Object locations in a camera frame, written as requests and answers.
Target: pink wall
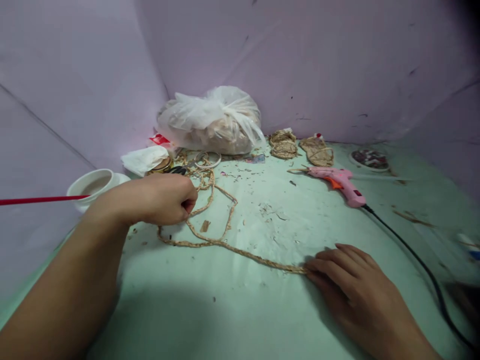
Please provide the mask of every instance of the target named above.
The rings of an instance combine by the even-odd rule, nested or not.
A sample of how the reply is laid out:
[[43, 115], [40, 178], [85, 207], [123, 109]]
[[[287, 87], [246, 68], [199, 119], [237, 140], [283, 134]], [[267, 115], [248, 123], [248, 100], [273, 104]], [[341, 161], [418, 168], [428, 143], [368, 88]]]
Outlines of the pink wall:
[[480, 84], [452, 95], [402, 140], [480, 204]]
[[168, 99], [132, 0], [2, 1], [0, 83], [95, 167], [118, 171]]
[[[0, 119], [0, 199], [61, 196], [93, 169], [2, 88]], [[0, 206], [0, 305], [78, 218], [68, 202]]]
[[450, 0], [137, 3], [169, 95], [239, 86], [267, 134], [400, 138], [478, 72]]
[[[1, 199], [121, 171], [167, 100], [131, 0], [0, 1], [0, 85]], [[67, 202], [0, 207], [0, 304], [78, 216]]]

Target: hot glue gun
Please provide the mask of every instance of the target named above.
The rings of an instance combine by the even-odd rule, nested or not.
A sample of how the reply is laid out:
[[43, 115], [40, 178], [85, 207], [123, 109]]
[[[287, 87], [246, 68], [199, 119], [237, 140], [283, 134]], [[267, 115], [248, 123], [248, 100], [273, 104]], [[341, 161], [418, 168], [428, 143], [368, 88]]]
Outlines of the hot glue gun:
[[365, 197], [350, 182], [353, 174], [349, 170], [333, 167], [312, 166], [304, 169], [292, 169], [288, 172], [302, 171], [315, 178], [327, 180], [334, 190], [340, 190], [346, 197], [346, 204], [352, 208], [360, 208], [367, 203]]

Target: tissue paper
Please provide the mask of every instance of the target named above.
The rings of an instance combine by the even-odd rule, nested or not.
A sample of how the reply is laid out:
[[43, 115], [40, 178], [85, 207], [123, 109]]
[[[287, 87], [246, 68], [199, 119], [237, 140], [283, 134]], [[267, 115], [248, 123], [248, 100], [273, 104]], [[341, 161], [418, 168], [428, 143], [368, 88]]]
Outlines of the tissue paper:
[[151, 146], [140, 150], [130, 151], [121, 157], [121, 162], [125, 169], [140, 177], [160, 164], [169, 157], [167, 149], [163, 146]]

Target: white container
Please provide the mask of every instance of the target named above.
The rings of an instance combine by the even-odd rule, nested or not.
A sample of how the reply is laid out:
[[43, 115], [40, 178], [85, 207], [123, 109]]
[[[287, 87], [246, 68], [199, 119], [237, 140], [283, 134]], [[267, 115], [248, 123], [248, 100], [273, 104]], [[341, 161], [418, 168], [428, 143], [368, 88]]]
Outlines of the white container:
[[130, 178], [127, 175], [109, 169], [98, 169], [75, 180], [66, 191], [66, 195], [90, 195], [81, 200], [73, 201], [75, 208], [84, 213], [101, 194], [129, 180]]

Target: red rod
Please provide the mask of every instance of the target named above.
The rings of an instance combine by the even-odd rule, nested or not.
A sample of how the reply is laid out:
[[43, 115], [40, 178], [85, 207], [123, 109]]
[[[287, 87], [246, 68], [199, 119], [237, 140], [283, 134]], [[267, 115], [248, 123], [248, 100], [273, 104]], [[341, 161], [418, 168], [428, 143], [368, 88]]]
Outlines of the red rod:
[[90, 195], [77, 195], [77, 196], [54, 196], [54, 197], [30, 197], [24, 199], [5, 199], [0, 200], [0, 206], [2, 205], [17, 205], [17, 204], [33, 204], [33, 203], [49, 203], [53, 201], [65, 201], [65, 200], [80, 200], [88, 198]]

